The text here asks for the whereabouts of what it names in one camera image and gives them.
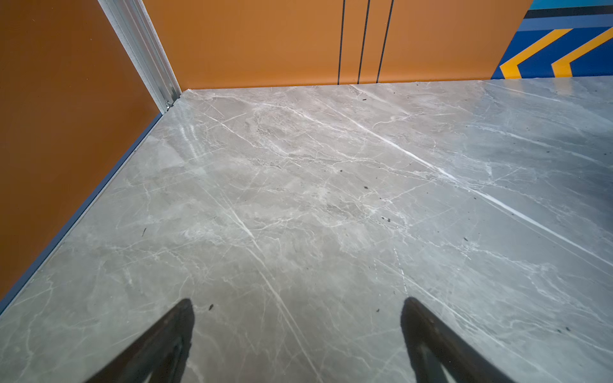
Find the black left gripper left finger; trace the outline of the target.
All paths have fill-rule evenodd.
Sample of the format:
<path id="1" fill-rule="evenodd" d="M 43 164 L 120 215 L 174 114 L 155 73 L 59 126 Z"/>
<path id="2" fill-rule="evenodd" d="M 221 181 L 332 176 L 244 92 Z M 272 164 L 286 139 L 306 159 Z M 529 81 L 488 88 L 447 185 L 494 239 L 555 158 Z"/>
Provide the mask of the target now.
<path id="1" fill-rule="evenodd" d="M 192 345 L 195 314 L 180 300 L 89 382 L 180 382 Z"/>

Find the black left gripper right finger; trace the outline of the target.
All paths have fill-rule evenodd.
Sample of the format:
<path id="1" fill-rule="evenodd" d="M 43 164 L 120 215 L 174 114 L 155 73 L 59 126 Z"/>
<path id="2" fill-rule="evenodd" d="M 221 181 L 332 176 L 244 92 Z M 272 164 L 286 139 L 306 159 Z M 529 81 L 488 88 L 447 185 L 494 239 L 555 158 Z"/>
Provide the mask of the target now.
<path id="1" fill-rule="evenodd" d="M 415 297 L 404 301 L 402 334 L 417 382 L 511 382 Z"/>

